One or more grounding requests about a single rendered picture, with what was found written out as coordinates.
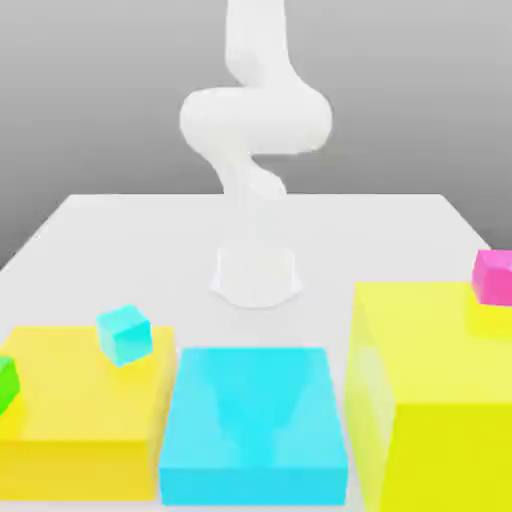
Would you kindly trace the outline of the large cyan box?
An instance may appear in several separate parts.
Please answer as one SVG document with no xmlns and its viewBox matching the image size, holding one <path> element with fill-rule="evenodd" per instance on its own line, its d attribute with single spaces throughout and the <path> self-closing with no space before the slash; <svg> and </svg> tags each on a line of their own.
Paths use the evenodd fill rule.
<svg viewBox="0 0 512 512">
<path fill-rule="evenodd" d="M 167 506 L 344 504 L 348 458 L 325 350 L 184 349 L 158 470 Z"/>
</svg>

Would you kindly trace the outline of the small green cube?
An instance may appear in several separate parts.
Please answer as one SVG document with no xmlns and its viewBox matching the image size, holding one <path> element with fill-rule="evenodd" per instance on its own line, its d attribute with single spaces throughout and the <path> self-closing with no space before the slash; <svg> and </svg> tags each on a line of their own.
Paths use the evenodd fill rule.
<svg viewBox="0 0 512 512">
<path fill-rule="evenodd" d="M 15 361 L 10 356 L 0 356 L 0 415 L 20 391 L 20 381 Z"/>
</svg>

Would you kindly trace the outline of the large lemon yellow box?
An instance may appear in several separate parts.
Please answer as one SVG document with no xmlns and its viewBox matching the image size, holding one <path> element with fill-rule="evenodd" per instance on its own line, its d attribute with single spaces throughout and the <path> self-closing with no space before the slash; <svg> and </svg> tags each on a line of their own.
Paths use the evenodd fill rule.
<svg viewBox="0 0 512 512">
<path fill-rule="evenodd" d="M 512 308 L 356 284 L 344 411 L 365 512 L 512 512 Z"/>
</svg>

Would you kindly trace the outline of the large orange-yellow box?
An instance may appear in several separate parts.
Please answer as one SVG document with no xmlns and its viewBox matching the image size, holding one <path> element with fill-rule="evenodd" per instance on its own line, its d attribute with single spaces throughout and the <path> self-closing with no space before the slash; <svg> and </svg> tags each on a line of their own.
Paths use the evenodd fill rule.
<svg viewBox="0 0 512 512">
<path fill-rule="evenodd" d="M 117 368 L 86 326 L 25 326 L 0 355 L 20 392 L 0 414 L 0 501 L 152 501 L 175 381 L 174 333 Z"/>
</svg>

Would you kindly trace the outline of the small cyan cube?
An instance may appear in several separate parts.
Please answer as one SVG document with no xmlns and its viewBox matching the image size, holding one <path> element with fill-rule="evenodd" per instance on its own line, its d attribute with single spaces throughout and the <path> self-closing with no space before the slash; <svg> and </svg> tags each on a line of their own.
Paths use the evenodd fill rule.
<svg viewBox="0 0 512 512">
<path fill-rule="evenodd" d="M 99 314 L 96 329 L 101 351 L 116 367 L 153 352 L 150 321 L 134 305 Z"/>
</svg>

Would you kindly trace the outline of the small pink cube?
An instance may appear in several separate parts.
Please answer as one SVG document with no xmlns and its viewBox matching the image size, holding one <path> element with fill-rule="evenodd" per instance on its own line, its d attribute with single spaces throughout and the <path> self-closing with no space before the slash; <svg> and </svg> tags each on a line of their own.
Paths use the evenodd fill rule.
<svg viewBox="0 0 512 512">
<path fill-rule="evenodd" d="M 512 250 L 480 249 L 473 265 L 472 288 L 480 304 L 512 306 Z"/>
</svg>

